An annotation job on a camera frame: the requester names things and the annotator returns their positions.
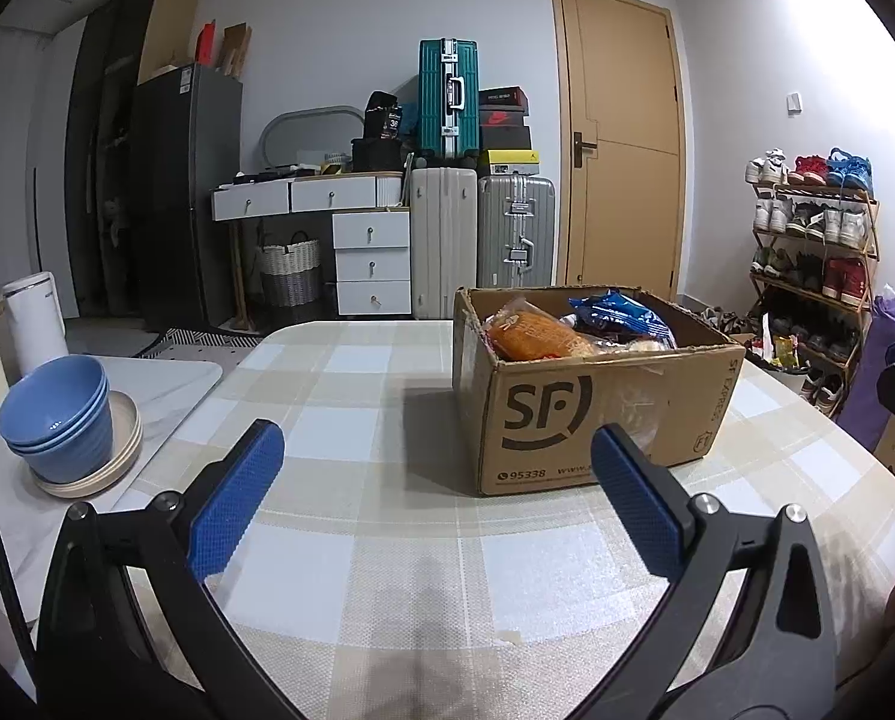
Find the wooden door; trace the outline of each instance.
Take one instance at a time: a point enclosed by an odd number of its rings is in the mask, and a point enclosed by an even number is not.
[[[632,0],[559,4],[567,108],[559,276],[567,284],[624,284],[673,296],[684,130],[669,14]],[[588,145],[580,165],[578,138]]]

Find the checkered tablecloth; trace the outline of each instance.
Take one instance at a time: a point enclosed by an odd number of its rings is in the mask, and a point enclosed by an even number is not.
[[[164,445],[124,498],[184,490],[255,418],[284,467],[208,586],[311,718],[559,718],[607,672],[666,583],[597,487],[483,498],[460,440],[449,322],[315,322],[274,333]],[[895,479],[830,420],[745,364],[705,459],[675,469],[734,512],[806,507],[839,673],[863,665],[895,580]],[[680,680],[737,595],[729,575]],[[138,592],[167,666],[194,680]]]

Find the blue bowl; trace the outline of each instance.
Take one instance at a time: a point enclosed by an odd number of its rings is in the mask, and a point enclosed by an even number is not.
[[[14,454],[22,458],[36,473],[55,485],[76,482],[94,473],[109,460],[114,443],[114,423],[110,401],[103,405],[63,442],[41,452]]]
[[[52,439],[48,439],[42,443],[36,443],[35,445],[26,446],[26,445],[17,445],[14,442],[7,442],[7,446],[10,447],[10,451],[12,451],[15,455],[33,455],[38,452],[46,451],[47,449],[52,449],[57,446],[60,442],[64,442],[68,440],[69,437],[74,435],[74,433],[83,427],[87,422],[94,418],[94,415],[103,407],[103,404],[107,400],[107,396],[110,394],[110,382],[104,381],[103,389],[98,393],[98,396],[94,398],[94,402],[91,403],[90,407],[86,410],[86,412],[81,415],[80,418],[74,420],[73,423],[68,425],[67,429],[63,432],[57,434]]]
[[[45,362],[10,388],[0,411],[2,438],[36,446],[71,428],[95,404],[107,384],[103,365],[71,354]]]

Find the packaged bread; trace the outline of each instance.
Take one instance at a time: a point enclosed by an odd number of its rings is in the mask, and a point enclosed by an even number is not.
[[[551,314],[515,298],[484,324],[494,349],[512,362],[585,357],[598,349]]]

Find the black refrigerator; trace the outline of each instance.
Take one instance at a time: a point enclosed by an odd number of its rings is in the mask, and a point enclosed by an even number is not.
[[[188,65],[137,87],[130,220],[148,328],[210,330],[234,316],[228,225],[211,191],[240,169],[241,82]]]

